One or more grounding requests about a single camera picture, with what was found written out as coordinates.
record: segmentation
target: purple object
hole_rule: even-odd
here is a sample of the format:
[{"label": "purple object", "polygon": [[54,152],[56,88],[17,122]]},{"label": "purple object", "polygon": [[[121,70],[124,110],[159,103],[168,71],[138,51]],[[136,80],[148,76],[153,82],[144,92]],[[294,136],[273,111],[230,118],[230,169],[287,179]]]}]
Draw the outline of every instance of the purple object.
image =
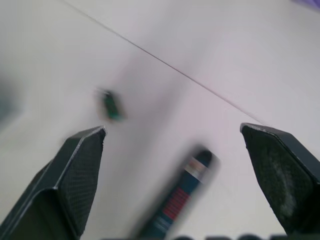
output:
[{"label": "purple object", "polygon": [[298,3],[307,4],[311,7],[320,9],[320,0],[295,0]]}]

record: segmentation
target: green object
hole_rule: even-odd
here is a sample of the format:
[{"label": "green object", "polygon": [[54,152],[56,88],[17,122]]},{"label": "green object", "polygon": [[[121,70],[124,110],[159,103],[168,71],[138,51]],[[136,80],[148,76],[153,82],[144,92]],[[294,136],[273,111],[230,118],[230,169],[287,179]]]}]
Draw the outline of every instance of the green object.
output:
[{"label": "green object", "polygon": [[120,114],[115,98],[115,94],[113,94],[111,91],[106,91],[103,96],[103,103],[109,119],[120,121],[122,119],[122,116]]}]

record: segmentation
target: white floor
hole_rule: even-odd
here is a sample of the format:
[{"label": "white floor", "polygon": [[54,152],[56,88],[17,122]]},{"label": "white floor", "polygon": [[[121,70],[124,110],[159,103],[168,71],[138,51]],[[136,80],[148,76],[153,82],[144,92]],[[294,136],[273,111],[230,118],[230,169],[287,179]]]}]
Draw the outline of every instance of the white floor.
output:
[{"label": "white floor", "polygon": [[[20,104],[0,133],[0,221],[65,138],[105,125],[82,239],[126,237],[197,143],[220,167],[171,236],[283,233],[239,127],[291,132],[320,158],[319,23],[290,0],[4,0],[0,70]],[[126,121],[100,119],[98,88]]]}]

